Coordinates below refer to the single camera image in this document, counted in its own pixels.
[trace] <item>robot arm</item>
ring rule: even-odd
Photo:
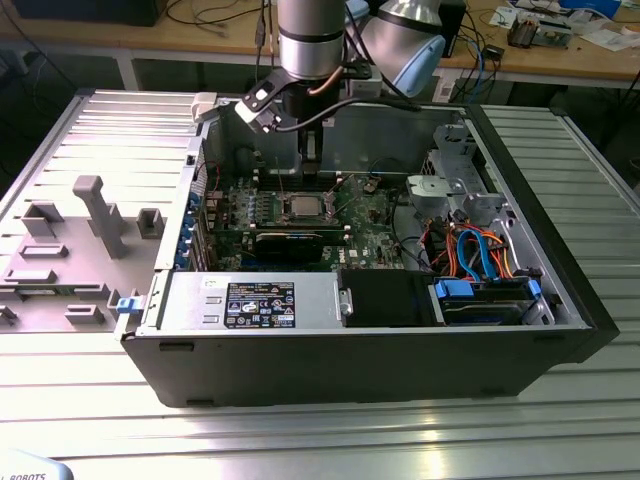
[[[347,5],[348,11],[344,0],[279,0],[282,68],[274,69],[236,105],[238,115],[257,132],[298,132],[303,174],[317,173],[322,120],[342,106],[368,102],[407,108],[406,103],[390,99],[340,100],[340,80],[370,78],[370,63],[375,63],[394,91],[415,96],[431,78],[444,50],[445,41],[438,35],[439,0],[390,0],[375,17],[367,16],[361,0]],[[345,61],[350,54],[344,51],[345,23],[351,31],[347,34],[351,53],[366,60]],[[275,103],[278,97],[282,110]],[[296,125],[281,127],[285,115]]]

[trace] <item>cable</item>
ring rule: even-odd
[[[371,65],[375,65],[376,63],[373,61],[373,58],[371,58],[371,54],[369,53],[369,50],[367,49],[367,45],[365,44],[364,40],[362,39],[362,35],[360,35],[360,31],[358,30],[358,26],[356,25],[356,20],[355,20],[355,18],[353,18],[353,14],[351,13],[351,10],[349,9],[348,5],[345,6],[345,11],[347,12],[347,16],[349,17],[349,22],[351,22],[351,25],[353,26],[353,33],[354,33],[355,37],[357,38],[358,43],[360,43],[360,46],[362,47],[362,53],[364,53],[364,56],[366,57],[367,61]],[[382,72],[380,72],[380,76],[382,77],[382,81],[393,91],[393,93],[398,95],[402,100],[407,102],[412,107],[414,107],[414,108],[416,107],[415,103],[409,97],[407,97],[404,94],[404,92],[402,92],[398,87],[396,87],[393,84],[393,82],[391,82],[387,77],[385,77],[382,74]]]
[[[27,41],[27,43],[29,43],[40,55],[42,55],[47,62],[49,62],[49,64],[69,84],[69,86],[73,89],[74,92],[78,90],[78,86],[69,77],[67,77],[67,75],[65,75],[65,73],[62,70],[60,70],[60,68],[55,63],[51,61],[51,59],[47,56],[47,54],[44,53],[42,49],[33,40],[31,40],[29,36],[27,36],[26,33],[24,33],[22,28],[20,28],[20,25],[18,25],[16,21],[13,19],[13,17],[9,15],[9,11],[6,9],[4,5],[4,0],[0,0],[0,7],[2,7],[2,12],[7,17],[7,20],[9,20],[9,23],[13,25],[13,27],[18,31],[18,33],[22,36],[22,38],[24,38]]]
[[[236,5],[240,0],[233,0],[233,2],[229,3],[228,5],[223,5],[221,7],[209,7],[209,8],[204,8],[200,11],[197,11],[196,6],[195,6],[195,0],[190,0],[191,3],[191,14],[193,15],[193,19],[194,21],[197,20],[198,22],[205,22],[206,20],[202,17],[202,15],[204,13],[210,12],[210,11],[214,11],[214,10],[222,10],[225,8],[231,8],[234,5]],[[204,30],[205,32],[209,32],[209,33],[214,33],[216,35],[218,35],[220,38],[227,38],[228,35],[227,33],[224,31],[224,29],[227,28],[227,25],[225,23],[216,23],[213,25],[195,25],[197,28],[199,28],[200,30]]]
[[[469,18],[469,21],[471,22],[471,27],[468,27],[467,25],[460,25],[460,28],[464,28],[464,29],[469,30],[470,32],[475,34],[476,45],[478,46],[479,50],[482,52],[484,50],[484,48],[486,47],[487,42],[485,41],[484,36],[482,35],[482,33],[480,33],[480,31],[476,27],[476,22],[473,19],[473,17],[471,16],[471,14],[469,13],[469,9],[468,8],[465,10],[464,14],[465,14],[465,16],[467,16]],[[473,75],[473,72],[478,67],[480,61],[481,61],[481,57],[480,56],[476,56],[475,64],[473,66],[473,69],[469,72],[469,76],[467,77],[467,79],[464,82],[464,85],[462,87],[463,89],[465,89],[467,87],[467,83],[469,83],[469,80],[471,79],[471,75]],[[476,79],[476,85],[479,83],[479,81],[480,81],[480,77],[478,77]]]
[[[190,22],[190,21],[186,21],[186,20],[182,20],[180,18],[174,17],[171,14],[171,9],[173,9],[176,5],[178,5],[179,3],[182,3],[184,0],[174,0],[173,3],[167,5],[167,10],[166,10],[166,14],[167,14],[167,18],[173,20],[174,22],[178,22],[181,23],[182,25],[215,25],[216,23],[223,23],[229,20],[233,20],[234,18],[238,18],[241,17],[243,15],[247,15],[249,13],[254,13],[254,12],[259,12],[260,11],[260,7],[258,8],[252,8],[250,10],[245,10],[244,12],[240,12],[240,13],[236,13],[234,15],[230,15],[228,17],[224,17],[224,18],[218,18],[216,20],[211,20],[211,21],[206,21],[206,22]],[[200,14],[209,11],[209,9],[205,9],[202,10],[200,12]]]
[[[409,112],[415,112],[415,107],[413,105],[407,105],[404,102],[399,102],[397,100],[392,100],[388,98],[347,98],[338,103],[333,104],[332,106],[324,109],[322,112],[314,115],[313,117],[305,120],[304,122],[298,123],[297,125],[292,125],[290,127],[281,127],[276,125],[273,129],[274,132],[280,133],[288,133],[288,132],[297,132],[303,128],[308,127],[309,125],[313,125],[314,123],[323,120],[329,115],[337,112],[343,107],[347,105],[352,105],[354,103],[362,103],[365,105],[386,105],[387,107],[398,108],[400,110],[407,110]]]
[[[194,178],[196,179],[198,178],[198,176],[200,175],[200,170],[202,170],[206,165],[213,165],[214,167],[216,167],[216,174],[217,174],[216,185],[215,187],[213,187],[213,191],[215,192],[216,190],[218,190],[218,186],[220,185],[220,165],[218,165],[218,162],[214,162],[212,160],[205,160],[196,170]]]
[[[395,243],[398,244],[400,249],[404,253],[406,253],[410,258],[412,258],[418,264],[418,267],[421,270],[425,270],[425,271],[427,271],[429,273],[435,274],[435,272],[433,270],[431,270],[429,265],[427,265],[427,262],[425,262],[421,258],[419,258],[416,255],[414,255],[413,252],[411,250],[409,250],[407,247],[405,247],[402,244],[402,242],[400,242],[400,239],[398,238],[398,233],[396,232],[395,219],[396,219],[396,209],[398,208],[398,202],[400,201],[400,195],[401,194],[402,194],[402,190],[398,189],[398,194],[396,195],[396,199],[394,200],[393,206],[391,207],[391,235],[393,236],[393,239],[394,239]]]
[[[478,241],[478,247],[480,248],[480,258],[482,260],[482,268],[484,269],[485,274],[489,278],[492,278],[492,279],[496,278],[497,274],[495,272],[495,269],[493,268],[493,265],[491,265],[491,262],[489,260],[489,248],[487,247],[487,244],[484,241],[483,234],[478,232],[478,230],[467,229],[467,230],[464,230],[458,236],[458,243],[457,243],[457,247],[456,247],[456,253],[458,255],[458,261],[460,263],[460,266],[469,275],[471,275],[475,279],[476,282],[480,282],[481,281],[480,275],[478,275],[476,272],[474,272],[471,269],[471,267],[469,267],[469,265],[467,265],[467,262],[466,262],[466,260],[464,258],[464,240],[467,237],[471,236],[471,235],[474,235],[476,237],[476,240]]]
[[[258,15],[258,24],[256,25],[255,35],[255,45],[257,48],[255,70],[256,84],[258,83],[258,70],[260,69],[260,55],[262,54],[262,47],[264,47],[264,42],[267,38],[266,25],[264,21],[264,2],[265,0],[260,0],[260,15]]]
[[[471,97],[469,98],[469,103],[473,103],[473,100],[478,94],[480,85],[482,85],[482,74],[484,73],[484,58],[482,57],[482,52],[480,51],[480,47],[476,42],[470,39],[468,39],[467,42],[469,42],[476,49],[476,53],[478,54],[478,58],[480,59],[480,71],[478,73],[478,81],[476,82],[476,86],[473,88],[473,92],[471,93]]]
[[[340,75],[342,75],[343,71],[344,71],[344,68],[342,66],[339,66],[331,74],[331,76],[329,78],[327,78],[327,80],[325,80],[325,82],[322,85],[320,85],[318,88],[310,88],[307,91],[307,93],[309,95],[311,95],[312,97],[315,96],[315,95],[320,95],[322,92],[324,92],[326,89],[328,89],[331,85],[333,85],[340,78]]]
[[[505,266],[505,272],[507,273],[507,276],[509,278],[513,278],[513,274],[511,273],[511,265],[509,265],[509,256],[507,255],[507,249],[503,249],[503,255],[504,255],[504,266]]]
[[[400,160],[398,160],[397,158],[395,158],[395,157],[380,157],[380,158],[374,160],[371,165],[369,165],[369,170],[367,171],[367,173],[369,175],[373,174],[374,173],[373,167],[375,167],[378,163],[384,162],[384,161],[387,161],[387,160],[390,161],[390,162],[394,162],[396,165],[400,166],[402,168],[402,170],[404,170],[406,168],[406,165],[404,163],[402,163]],[[409,172],[408,169],[406,170],[406,173],[408,175],[411,175],[411,172]]]
[[[627,89],[626,93],[624,94],[624,97],[622,97],[622,101],[620,102],[620,104],[623,107],[627,99],[629,98],[629,95],[631,95],[633,88],[636,86],[636,83],[638,83],[638,80],[640,80],[640,70],[638,70],[638,73],[636,74],[636,78],[633,79],[633,82],[631,82],[631,86]]]
[[[271,54],[271,69],[276,66],[275,48],[273,43],[273,1],[267,0],[269,4],[269,52]]]

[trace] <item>wire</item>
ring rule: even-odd
[[[241,17],[243,15],[247,15],[249,13],[254,13],[254,12],[259,12],[260,11],[260,7],[258,8],[252,8],[250,10],[245,10],[244,12],[240,12],[240,13],[236,13],[234,15],[230,15],[228,17],[224,17],[224,18],[218,18],[216,20],[210,20],[210,21],[206,21],[206,22],[191,22],[191,21],[187,21],[187,20],[182,20],[180,18],[174,17],[173,14],[171,13],[171,10],[178,5],[179,3],[182,3],[184,0],[174,0],[173,3],[167,5],[167,10],[166,10],[166,14],[167,14],[167,18],[173,20],[174,22],[178,22],[181,23],[182,25],[215,25],[217,23],[223,23],[223,22],[227,22],[229,20],[233,20],[234,18],[238,18]],[[205,9],[202,10],[200,12],[200,14],[209,11],[209,9]]]
[[[206,20],[202,17],[202,15],[204,13],[210,12],[210,11],[214,11],[214,10],[222,10],[225,8],[231,8],[234,5],[236,5],[240,0],[233,0],[233,2],[227,4],[227,5],[223,5],[221,7],[209,7],[209,8],[204,8],[200,11],[197,11],[196,6],[195,6],[195,0],[190,0],[191,2],[191,14],[193,15],[193,19],[197,20],[198,22],[205,22]],[[227,38],[228,35],[227,33],[224,31],[225,28],[227,28],[227,25],[225,23],[216,23],[214,25],[195,25],[197,28],[199,28],[200,30],[204,30],[205,32],[209,32],[209,33],[214,33],[216,35],[218,35],[221,38]]]
[[[9,15],[9,11],[4,5],[4,0],[0,0],[0,7],[2,7],[2,12],[7,17],[7,20],[9,20],[9,23],[13,25],[13,27],[18,31],[18,33],[22,36],[22,38],[24,38],[27,41],[27,43],[29,43],[40,55],[42,55],[47,60],[47,62],[49,62],[49,64],[54,68],[56,72],[58,72],[58,74],[65,80],[65,82],[69,84],[69,86],[73,89],[74,92],[78,90],[78,86],[62,70],[60,70],[58,65],[56,65],[51,61],[51,59],[47,56],[47,54],[44,53],[42,49],[33,40],[31,40],[31,38],[29,38],[29,36],[26,33],[24,33],[22,28],[20,28],[20,25],[18,25],[16,21],[13,19],[13,17]]]
[[[342,66],[339,66],[331,74],[331,76],[327,78],[327,80],[325,80],[325,82],[322,85],[320,85],[318,88],[310,88],[309,90],[307,90],[307,93],[312,97],[316,95],[320,95],[322,92],[327,90],[331,85],[333,85],[340,78],[340,75],[342,75],[343,71],[344,71],[344,68]]]
[[[401,167],[402,170],[404,170],[406,168],[406,165],[404,163],[402,163],[400,160],[398,160],[397,158],[395,158],[395,157],[380,157],[380,158],[378,158],[378,159],[373,161],[373,163],[369,166],[369,170],[368,170],[367,173],[369,173],[369,175],[372,175],[373,173],[383,173],[383,172],[374,172],[373,171],[373,167],[375,167],[378,163],[384,162],[384,161],[393,162],[396,165],[398,165],[399,167]],[[408,169],[406,170],[406,173],[408,175],[411,175],[411,172]]]
[[[396,209],[398,208],[398,202],[400,201],[400,195],[401,194],[402,194],[402,189],[398,189],[398,194],[396,195],[396,199],[394,200],[393,206],[391,207],[391,235],[393,236],[393,239],[395,240],[395,243],[398,244],[400,249],[404,253],[406,253],[410,258],[415,260],[415,262],[418,264],[418,267],[421,270],[425,270],[425,271],[427,271],[429,273],[435,273],[433,270],[431,270],[429,265],[427,265],[427,262],[425,262],[421,258],[419,258],[416,255],[414,255],[413,252],[411,250],[409,250],[407,247],[405,247],[402,244],[402,242],[400,241],[400,239],[398,238],[398,233],[396,232],[395,219],[396,219]]]
[[[476,53],[478,54],[478,58],[480,59],[480,71],[478,73],[478,81],[476,82],[476,86],[473,88],[473,92],[471,93],[471,97],[469,98],[469,103],[473,103],[473,100],[476,98],[476,95],[478,94],[480,85],[482,84],[482,74],[484,73],[484,58],[482,57],[482,52],[480,51],[480,47],[476,42],[474,42],[471,39],[468,39],[467,42],[469,42],[476,49]]]
[[[256,70],[255,70],[256,84],[258,83],[258,70],[260,69],[260,55],[262,55],[262,47],[264,47],[264,42],[267,36],[266,25],[264,21],[264,2],[265,0],[260,0],[260,15],[258,15],[258,24],[256,25],[256,36],[255,36],[255,44],[257,48]]]
[[[200,171],[206,166],[206,165],[213,165],[214,167],[216,167],[216,185],[215,187],[213,187],[213,191],[215,192],[216,190],[218,190],[218,186],[220,185],[220,165],[218,165],[218,162],[214,162],[212,160],[205,160],[204,162],[202,162],[202,164],[198,167],[198,169],[196,170],[195,173],[195,178],[197,179],[198,176],[200,175]]]
[[[347,105],[352,105],[354,103],[362,103],[366,105],[386,105],[387,107],[398,108],[400,110],[407,110],[410,112],[416,112],[415,108],[417,107],[414,105],[407,105],[404,102],[399,102],[397,100],[392,100],[389,98],[355,98],[353,97],[353,98],[347,98],[338,103],[335,103],[332,106],[323,110],[322,112],[318,113],[317,115],[314,115],[313,117],[305,120],[304,122],[298,123],[296,125],[292,125],[290,127],[281,127],[279,125],[276,125],[273,131],[280,132],[280,133],[297,132],[298,130],[301,130],[303,128],[308,127],[309,125],[313,125],[314,123],[320,120],[323,120],[324,118],[337,112],[341,108],[346,107]]]
[[[627,102],[629,95],[631,95],[631,92],[636,86],[636,83],[638,83],[638,80],[640,80],[640,70],[638,70],[638,73],[636,74],[636,78],[633,79],[633,82],[631,82],[631,86],[627,89],[626,93],[624,94],[624,97],[622,97],[622,101],[620,102],[620,104],[623,107],[624,107],[624,104]]]
[[[511,265],[509,265],[509,256],[507,255],[507,249],[503,249],[503,254],[504,254],[504,266],[505,266],[505,271],[507,272],[507,276],[509,278],[513,278],[513,274],[511,273]]]
[[[347,16],[349,17],[349,22],[351,22],[351,25],[353,26],[353,33],[354,33],[356,39],[358,40],[358,43],[360,43],[360,47],[362,48],[362,53],[364,53],[364,56],[366,57],[367,61],[371,65],[375,65],[376,63],[373,61],[373,58],[371,57],[371,54],[369,53],[369,50],[367,49],[367,45],[365,44],[364,40],[362,39],[362,35],[360,35],[360,31],[358,30],[358,25],[356,25],[356,20],[355,20],[355,18],[353,18],[353,13],[351,13],[351,10],[349,9],[348,5],[346,5],[345,11],[347,12]],[[355,52],[357,54],[358,53],[358,48],[356,47],[355,42],[353,42],[353,39],[351,39],[351,43],[354,46]],[[393,93],[398,95],[402,100],[407,102],[412,107],[414,107],[414,108],[416,107],[415,103],[413,103],[413,101],[409,97],[407,97],[404,94],[404,92],[402,92],[398,87],[396,87],[393,84],[393,82],[391,82],[382,72],[380,72],[380,76],[382,77],[382,81],[393,91]]]
[[[504,270],[502,268],[502,263],[500,262],[500,257],[498,257],[496,252],[491,252],[491,258],[495,262],[496,267],[498,267],[498,274],[500,275],[500,278],[504,278],[505,274],[504,274]]]
[[[449,274],[455,277],[458,274],[458,257],[454,245],[454,238],[451,231],[447,234],[447,250],[449,251]]]
[[[476,22],[473,19],[473,17],[471,16],[471,14],[469,13],[469,9],[465,10],[464,12],[465,16],[467,16],[469,18],[469,21],[471,22],[471,27],[468,27],[467,25],[460,25],[460,28],[464,28],[466,30],[469,30],[470,32],[472,32],[475,35],[475,42],[476,45],[478,46],[480,51],[483,51],[485,46],[486,46],[486,41],[484,39],[484,36],[482,35],[482,33],[480,33],[480,31],[478,30],[478,28],[476,27]],[[466,89],[467,84],[469,83],[469,80],[471,80],[471,76],[473,75],[473,72],[476,70],[476,68],[478,68],[478,65],[480,64],[481,58],[480,56],[476,56],[475,57],[475,64],[473,66],[473,69],[469,72],[469,75],[467,76],[467,79],[464,82],[463,85],[463,89]],[[478,77],[476,79],[476,85],[480,82],[480,77]]]
[[[267,0],[268,4],[269,4],[269,52],[270,52],[270,57],[271,57],[271,69],[273,70],[276,66],[276,59],[275,59],[275,46],[273,43],[273,1],[272,0]]]
[[[282,204],[282,214],[284,215],[284,187],[282,186],[282,173],[280,173],[280,161],[278,160],[278,156],[276,155],[276,168],[278,169],[278,183],[280,183],[280,195],[281,195],[281,204]]]
[[[460,266],[469,275],[471,275],[477,282],[481,281],[480,275],[474,272],[473,269],[469,265],[467,265],[467,262],[464,258],[464,240],[466,239],[466,237],[470,235],[474,235],[476,237],[476,240],[478,241],[478,247],[480,248],[480,258],[482,260],[482,267],[484,269],[485,274],[489,278],[496,278],[497,274],[493,269],[493,266],[491,265],[491,262],[489,260],[489,248],[486,242],[484,241],[483,233],[479,232],[478,229],[466,229],[458,236],[456,250],[457,250]]]

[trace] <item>computer case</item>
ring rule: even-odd
[[[14,0],[22,18],[77,20],[152,27],[167,0]]]

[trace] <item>side panel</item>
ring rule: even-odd
[[[507,111],[507,113],[513,116],[515,112]],[[618,328],[576,262],[571,250],[549,219],[541,200],[533,192],[518,164],[511,156],[514,150],[505,146],[494,128],[494,126],[513,125],[514,119],[512,117],[504,118],[492,124],[484,109],[479,106],[469,107],[468,114],[480,137],[478,139],[480,149],[485,157],[493,160],[507,187],[511,192],[514,192],[520,211],[540,242],[580,316],[589,325],[595,327],[588,341],[564,360],[565,362],[583,362],[613,340],[619,333]],[[539,122],[549,126],[557,122],[553,114],[548,111],[531,113],[534,116],[542,114],[545,115],[545,118]]]
[[[517,395],[587,335],[133,337],[123,346],[167,406],[257,406]]]

